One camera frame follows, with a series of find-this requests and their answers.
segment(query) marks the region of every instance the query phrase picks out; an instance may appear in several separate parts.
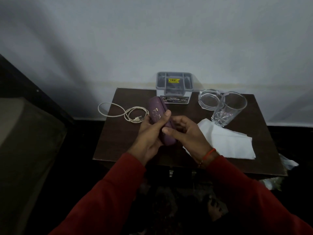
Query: dark brown table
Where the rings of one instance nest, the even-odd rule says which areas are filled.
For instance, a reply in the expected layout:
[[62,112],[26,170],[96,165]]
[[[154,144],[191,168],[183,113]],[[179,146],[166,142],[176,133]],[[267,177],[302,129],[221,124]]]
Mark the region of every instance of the dark brown table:
[[[155,96],[155,90],[117,88],[113,103],[128,109],[134,106],[147,107],[148,99]],[[247,107],[225,128],[245,133],[252,137],[252,146],[256,159],[228,160],[242,172],[264,175],[286,175],[280,157],[268,131],[260,108],[254,95],[244,94],[248,101]],[[210,119],[213,112],[202,109],[198,104],[198,92],[193,92],[188,105],[167,104],[172,115],[186,115],[198,123],[204,118]],[[111,105],[109,115],[120,115],[123,110]],[[144,115],[141,110],[135,110],[131,117]],[[137,137],[140,123],[128,122],[124,117],[107,118],[104,124],[93,159],[106,162],[116,162],[128,150]],[[197,164],[186,153],[180,143],[173,146],[162,146],[158,154],[149,162],[151,165],[170,167],[197,168]]]

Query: purple case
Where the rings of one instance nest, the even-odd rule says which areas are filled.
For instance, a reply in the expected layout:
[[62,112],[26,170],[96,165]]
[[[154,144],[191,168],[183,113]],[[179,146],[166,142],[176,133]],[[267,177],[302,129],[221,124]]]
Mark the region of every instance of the purple case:
[[[164,101],[159,96],[155,96],[149,99],[148,101],[148,111],[149,111],[152,122],[156,123],[162,117],[162,115],[167,111],[167,107]],[[175,129],[175,126],[171,120],[169,120],[164,125],[164,127]],[[166,146],[170,146],[176,143],[176,139],[162,132],[160,132],[159,137],[160,137],[161,142]]]

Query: glass bowl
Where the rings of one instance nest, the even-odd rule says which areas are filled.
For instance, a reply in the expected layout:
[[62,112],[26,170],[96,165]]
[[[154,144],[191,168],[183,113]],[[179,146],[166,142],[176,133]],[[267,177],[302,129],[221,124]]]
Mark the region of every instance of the glass bowl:
[[215,110],[221,98],[222,95],[218,90],[205,89],[199,92],[198,103],[202,109]]

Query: red sweater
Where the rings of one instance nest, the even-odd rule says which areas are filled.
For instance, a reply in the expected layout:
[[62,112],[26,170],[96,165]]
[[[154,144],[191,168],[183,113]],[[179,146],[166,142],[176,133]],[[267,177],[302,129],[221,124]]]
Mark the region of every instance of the red sweater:
[[[146,169],[125,153],[57,226],[54,234],[119,234]],[[223,156],[207,167],[229,211],[253,234],[313,234],[262,184],[248,178]]]

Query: red thread bracelet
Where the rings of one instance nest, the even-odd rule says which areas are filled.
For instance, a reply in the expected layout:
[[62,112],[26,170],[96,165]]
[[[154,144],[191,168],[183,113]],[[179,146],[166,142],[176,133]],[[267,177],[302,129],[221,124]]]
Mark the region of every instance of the red thread bracelet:
[[204,161],[211,153],[215,152],[216,149],[212,149],[211,151],[209,151],[207,154],[205,154],[205,156],[202,158],[202,161]]

